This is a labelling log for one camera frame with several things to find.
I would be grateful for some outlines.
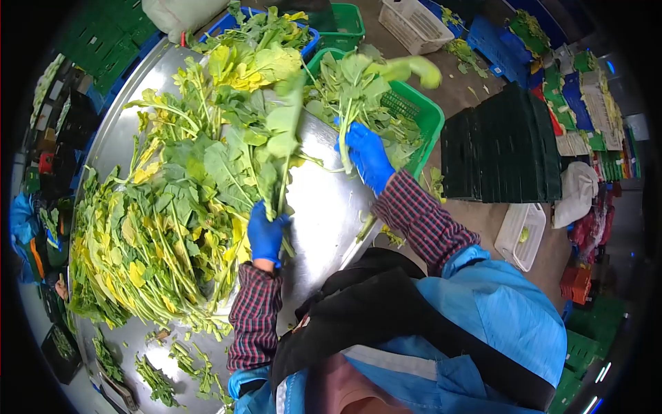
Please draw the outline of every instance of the white bag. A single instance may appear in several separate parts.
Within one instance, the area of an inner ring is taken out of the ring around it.
[[[551,227],[560,229],[589,213],[593,198],[598,195],[598,174],[588,164],[571,162],[561,174],[563,199],[554,204]]]
[[[181,33],[196,31],[225,10],[230,0],[142,0],[142,10],[173,43]]]

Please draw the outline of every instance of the metal table surface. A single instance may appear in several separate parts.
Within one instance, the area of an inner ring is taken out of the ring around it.
[[[131,161],[132,136],[138,128],[136,114],[138,108],[122,110],[122,106],[128,101],[139,99],[141,92],[146,88],[157,89],[158,93],[170,92],[179,96],[179,90],[174,85],[171,74],[176,73],[178,67],[185,66],[184,58],[187,56],[194,56],[196,60],[202,57],[186,48],[172,47],[165,38],[154,47],[129,77],[101,123],[88,155],[87,165],[94,167],[102,180],[117,164],[122,168],[120,176],[126,176]],[[299,136],[302,140],[303,152],[322,159],[326,168],[342,167],[340,155],[333,149],[337,136],[334,129],[306,111],[302,111]],[[277,332],[280,335],[287,331],[288,323],[295,323],[294,310],[312,292],[321,287],[328,276],[347,266],[353,258],[360,257],[381,228],[381,223],[378,222],[363,242],[358,244],[355,242],[355,236],[363,225],[362,221],[369,212],[370,204],[375,199],[372,191],[363,185],[360,178],[349,178],[342,172],[329,173],[312,162],[291,168],[290,173],[293,182],[287,188],[287,202],[295,210],[292,217],[291,241],[297,255],[282,269],[285,283],[283,309],[278,316],[277,324]],[[86,176],[81,177],[81,185],[76,193],[77,200],[82,196],[82,183],[85,179]],[[190,342],[183,341],[184,333],[189,327],[170,323],[171,335],[164,340],[164,346],[160,346],[156,341],[145,340],[148,332],[158,331],[159,328],[152,323],[146,326],[139,318],[133,317],[125,326],[113,330],[110,330],[106,324],[101,325],[111,352],[121,356],[118,362],[125,373],[125,384],[134,392],[142,412],[147,414],[181,412],[181,409],[167,408],[160,401],[150,399],[151,389],[142,381],[134,367],[136,354],[140,357],[146,354],[156,369],[163,370],[174,385],[175,399],[180,404],[186,405],[191,412],[207,414],[222,411],[220,401],[196,398],[195,393],[199,383],[181,371],[175,360],[167,357],[174,335],[177,335],[180,343],[192,348]],[[89,319],[76,317],[76,326],[83,361],[88,373],[91,374],[91,380],[99,385],[98,370],[94,363],[93,325]],[[225,348],[230,346],[233,340],[234,332],[220,343],[213,335],[193,333],[191,336],[191,341],[196,342],[200,349],[209,355],[213,363],[212,372],[219,373],[224,386],[229,378]],[[128,348],[122,345],[123,341],[127,342]],[[195,350],[190,353],[191,356],[195,354]]]

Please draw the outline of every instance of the red plaid sleeve cover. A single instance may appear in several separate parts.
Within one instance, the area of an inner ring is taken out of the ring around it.
[[[392,229],[400,230],[409,245],[438,276],[458,250],[480,244],[481,237],[455,222],[439,202],[426,193],[406,170],[400,170],[372,207]]]
[[[439,274],[458,250],[480,244],[480,236],[451,219],[450,214],[416,180],[401,170],[373,206],[377,216],[404,233],[411,247]],[[245,263],[239,266],[241,289],[230,312],[234,342],[228,351],[228,370],[268,365],[278,343],[276,315],[283,306],[282,278]]]
[[[276,352],[276,315],[283,307],[283,278],[253,267],[239,265],[241,288],[232,310],[230,324],[234,342],[228,350],[228,370],[249,370],[268,365]]]

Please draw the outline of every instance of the blue glove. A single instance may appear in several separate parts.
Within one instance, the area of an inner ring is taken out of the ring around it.
[[[345,136],[345,143],[350,147],[350,160],[359,171],[363,182],[379,195],[389,178],[395,173],[391,163],[386,157],[384,144],[379,135],[369,130],[365,125],[352,122],[350,130]],[[340,151],[338,144],[334,147]]]
[[[283,227],[289,222],[287,214],[281,214],[274,221],[267,220],[264,200],[258,201],[250,212],[248,221],[248,241],[253,251],[253,260],[266,259],[278,269],[281,261],[278,252],[283,242]]]

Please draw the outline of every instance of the stacked crates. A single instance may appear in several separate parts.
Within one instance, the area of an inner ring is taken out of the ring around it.
[[[515,83],[442,130],[447,197],[483,203],[539,203],[561,198],[561,164],[549,111]]]
[[[58,49],[93,76],[95,89],[105,95],[157,31],[140,0],[85,2]]]

